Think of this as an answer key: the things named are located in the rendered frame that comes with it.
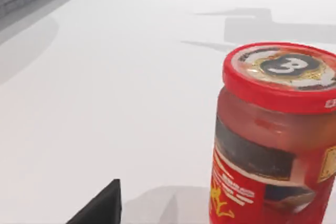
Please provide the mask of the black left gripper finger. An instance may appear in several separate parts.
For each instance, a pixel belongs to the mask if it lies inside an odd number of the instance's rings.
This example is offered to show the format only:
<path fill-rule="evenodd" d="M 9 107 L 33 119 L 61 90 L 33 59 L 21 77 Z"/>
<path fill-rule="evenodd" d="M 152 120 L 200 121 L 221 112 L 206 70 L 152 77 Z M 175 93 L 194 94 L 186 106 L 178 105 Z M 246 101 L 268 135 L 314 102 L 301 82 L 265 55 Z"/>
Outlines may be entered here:
<path fill-rule="evenodd" d="M 120 179 L 111 181 L 66 224 L 121 224 Z"/>

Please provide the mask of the red lidded jar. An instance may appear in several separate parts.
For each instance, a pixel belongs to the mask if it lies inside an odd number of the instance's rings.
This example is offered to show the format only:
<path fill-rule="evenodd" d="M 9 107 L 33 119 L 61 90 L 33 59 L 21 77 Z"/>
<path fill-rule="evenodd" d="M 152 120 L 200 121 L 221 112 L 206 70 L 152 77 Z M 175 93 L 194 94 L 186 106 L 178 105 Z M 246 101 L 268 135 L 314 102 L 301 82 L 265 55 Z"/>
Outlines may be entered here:
<path fill-rule="evenodd" d="M 336 178 L 336 54 L 231 51 L 217 100 L 209 224 L 322 224 Z"/>

